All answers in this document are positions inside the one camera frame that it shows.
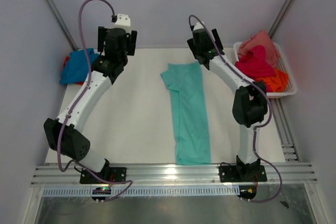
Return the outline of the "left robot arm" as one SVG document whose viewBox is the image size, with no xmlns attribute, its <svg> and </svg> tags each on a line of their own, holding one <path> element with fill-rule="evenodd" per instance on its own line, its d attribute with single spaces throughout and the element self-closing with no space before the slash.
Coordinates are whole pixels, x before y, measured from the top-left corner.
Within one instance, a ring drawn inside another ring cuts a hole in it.
<svg viewBox="0 0 336 224">
<path fill-rule="evenodd" d="M 80 165 L 83 177 L 99 183 L 113 181 L 110 163 L 93 150 L 90 141 L 82 134 L 87 119 L 104 93 L 115 83 L 135 53 L 138 32 L 124 28 L 98 29 L 98 57 L 91 63 L 88 75 L 79 92 L 56 119 L 44 122 L 49 147 L 56 151 L 59 169 L 61 157 Z"/>
</svg>

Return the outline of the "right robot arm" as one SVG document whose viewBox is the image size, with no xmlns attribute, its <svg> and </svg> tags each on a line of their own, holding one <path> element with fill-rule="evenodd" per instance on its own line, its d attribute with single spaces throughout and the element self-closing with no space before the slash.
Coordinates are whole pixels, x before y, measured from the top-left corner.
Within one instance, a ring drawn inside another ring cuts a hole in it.
<svg viewBox="0 0 336 224">
<path fill-rule="evenodd" d="M 243 75 L 226 57 L 218 32 L 192 26 L 192 38 L 187 44 L 200 65 L 216 74 L 232 90 L 232 113 L 239 124 L 240 144 L 235 164 L 222 162 L 218 168 L 224 182 L 265 182 L 267 175 L 256 154 L 259 126 L 268 113 L 264 97 L 266 87 Z"/>
</svg>

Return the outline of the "teal t shirt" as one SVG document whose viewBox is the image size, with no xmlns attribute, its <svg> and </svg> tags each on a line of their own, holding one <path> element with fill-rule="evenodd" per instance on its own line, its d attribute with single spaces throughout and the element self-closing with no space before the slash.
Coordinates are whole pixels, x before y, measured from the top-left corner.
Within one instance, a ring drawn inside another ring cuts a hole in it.
<svg viewBox="0 0 336 224">
<path fill-rule="evenodd" d="M 211 146 L 200 65 L 170 63 L 161 78 L 170 93 L 176 164 L 209 165 Z"/>
</svg>

